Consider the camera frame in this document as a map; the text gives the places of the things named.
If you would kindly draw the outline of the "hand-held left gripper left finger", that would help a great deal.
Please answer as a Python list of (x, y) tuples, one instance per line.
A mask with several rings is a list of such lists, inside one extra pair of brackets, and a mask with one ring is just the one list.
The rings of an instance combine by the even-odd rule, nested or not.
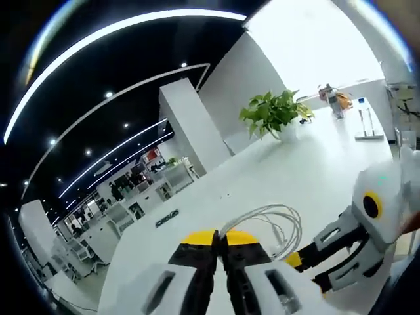
[(130, 229), (102, 289), (99, 314), (205, 314), (217, 266), (216, 230)]

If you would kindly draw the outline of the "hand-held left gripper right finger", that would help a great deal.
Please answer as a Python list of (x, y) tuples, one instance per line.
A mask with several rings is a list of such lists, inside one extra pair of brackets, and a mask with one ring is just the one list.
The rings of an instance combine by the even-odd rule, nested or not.
[(256, 237), (229, 231), (219, 253), (235, 314), (328, 314), (321, 289), (283, 261), (273, 261)]

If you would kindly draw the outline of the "person's right hand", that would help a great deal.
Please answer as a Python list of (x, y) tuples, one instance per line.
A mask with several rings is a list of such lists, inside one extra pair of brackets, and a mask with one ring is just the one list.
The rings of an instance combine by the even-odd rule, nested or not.
[(402, 228), (402, 234), (409, 234), (418, 230), (420, 227), (420, 212), (416, 212), (411, 215), (410, 218), (404, 223)]

